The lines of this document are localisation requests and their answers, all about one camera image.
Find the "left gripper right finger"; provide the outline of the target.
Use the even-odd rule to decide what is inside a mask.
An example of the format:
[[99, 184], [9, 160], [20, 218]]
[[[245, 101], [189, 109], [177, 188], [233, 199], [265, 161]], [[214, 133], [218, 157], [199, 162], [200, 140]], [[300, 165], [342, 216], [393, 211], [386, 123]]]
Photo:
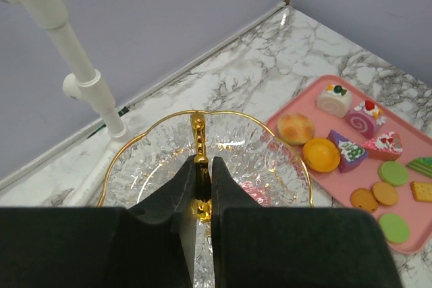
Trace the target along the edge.
[[377, 221], [351, 208], [263, 207], [212, 165], [217, 287], [400, 287]]

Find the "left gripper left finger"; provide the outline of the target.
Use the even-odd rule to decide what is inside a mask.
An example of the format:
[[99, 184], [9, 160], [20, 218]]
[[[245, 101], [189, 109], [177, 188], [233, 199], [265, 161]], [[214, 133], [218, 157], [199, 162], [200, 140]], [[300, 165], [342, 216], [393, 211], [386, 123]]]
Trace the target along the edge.
[[195, 166], [131, 208], [2, 208], [2, 287], [191, 287]]

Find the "three-tier glass dessert stand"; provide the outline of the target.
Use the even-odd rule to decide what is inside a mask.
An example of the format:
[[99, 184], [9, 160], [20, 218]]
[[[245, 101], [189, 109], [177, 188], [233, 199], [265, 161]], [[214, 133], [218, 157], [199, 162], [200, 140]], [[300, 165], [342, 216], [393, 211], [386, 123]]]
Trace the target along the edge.
[[162, 118], [113, 158], [98, 206], [129, 208], [167, 183], [187, 158], [199, 192], [208, 192], [213, 159], [223, 159], [238, 184], [251, 181], [270, 193], [274, 207], [311, 207], [313, 187], [293, 148], [264, 123], [233, 111], [180, 111]]

